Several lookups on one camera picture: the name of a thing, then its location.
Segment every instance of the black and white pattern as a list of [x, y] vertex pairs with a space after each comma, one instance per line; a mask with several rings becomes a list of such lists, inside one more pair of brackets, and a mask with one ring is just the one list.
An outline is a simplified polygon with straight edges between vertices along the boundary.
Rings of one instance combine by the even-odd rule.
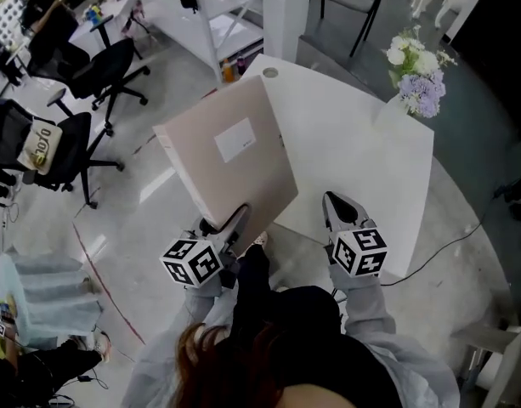
[[217, 256], [210, 246], [192, 258], [189, 265], [200, 284], [220, 268]]
[[0, 321], [0, 337], [5, 337], [5, 325]]
[[337, 241], [336, 254], [334, 257], [347, 272], [350, 274], [353, 269], [353, 263], [356, 259], [356, 252], [354, 252], [344, 241], [339, 239]]
[[189, 286], [193, 286], [194, 282], [190, 279], [189, 275], [184, 270], [182, 264], [172, 263], [172, 262], [163, 262], [167, 268], [167, 271], [172, 276], [172, 278], [179, 283], [188, 284]]
[[356, 275], [366, 275], [379, 272], [386, 256], [386, 252], [363, 255], [360, 259], [359, 267], [356, 269]]
[[366, 231], [359, 229], [353, 231], [353, 235], [362, 251], [372, 251], [387, 247], [387, 244], [376, 229], [367, 229]]
[[196, 243], [195, 241], [176, 241], [175, 244], [169, 248], [169, 251], [164, 254], [164, 257], [173, 258], [174, 260], [184, 260]]

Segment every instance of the green floor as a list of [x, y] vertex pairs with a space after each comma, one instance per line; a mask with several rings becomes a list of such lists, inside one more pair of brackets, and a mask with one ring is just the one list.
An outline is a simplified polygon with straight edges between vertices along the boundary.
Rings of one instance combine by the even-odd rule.
[[[429, 49], [440, 47], [443, 33], [456, 16], [449, 12], [442, 28], [435, 30], [433, 19], [440, 5], [441, 0], [434, 0], [418, 20], [422, 40]], [[388, 78], [383, 50], [390, 46], [393, 36], [417, 21], [411, 19], [408, 0], [383, 0], [368, 40], [350, 59], [348, 54], [364, 19], [363, 14], [326, 3], [326, 16], [320, 20], [320, 0], [311, 0], [303, 39], [358, 78], [366, 90], [388, 101], [396, 92]], [[484, 228], [511, 285], [516, 309], [521, 312], [521, 223], [509, 216], [502, 199], [489, 203], [498, 185], [521, 175], [521, 142], [514, 122], [489, 87], [454, 50], [446, 50], [456, 57], [458, 66], [445, 71], [447, 94], [439, 115], [420, 121], [434, 130], [434, 155], [478, 217], [489, 208]]]

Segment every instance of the white label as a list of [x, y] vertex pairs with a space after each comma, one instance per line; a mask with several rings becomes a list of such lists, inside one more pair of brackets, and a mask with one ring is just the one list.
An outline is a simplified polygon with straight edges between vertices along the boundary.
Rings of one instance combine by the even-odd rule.
[[239, 121], [219, 136], [215, 136], [215, 142], [224, 163], [228, 163], [256, 141], [249, 118]]

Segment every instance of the white pillar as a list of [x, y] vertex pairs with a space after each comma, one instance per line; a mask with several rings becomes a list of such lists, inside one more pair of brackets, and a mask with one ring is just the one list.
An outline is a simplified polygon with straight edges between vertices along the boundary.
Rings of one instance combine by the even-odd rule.
[[305, 32], [309, 0], [263, 0], [263, 51], [296, 61], [297, 40]]

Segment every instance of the bouquet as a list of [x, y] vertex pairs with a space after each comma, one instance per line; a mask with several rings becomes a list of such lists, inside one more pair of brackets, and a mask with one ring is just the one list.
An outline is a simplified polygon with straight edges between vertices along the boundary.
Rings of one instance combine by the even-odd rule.
[[419, 41], [420, 26], [394, 37], [387, 51], [394, 66], [388, 72], [400, 103], [415, 116], [432, 118], [439, 113], [439, 100], [445, 95], [443, 66], [456, 62], [443, 51], [432, 53]]

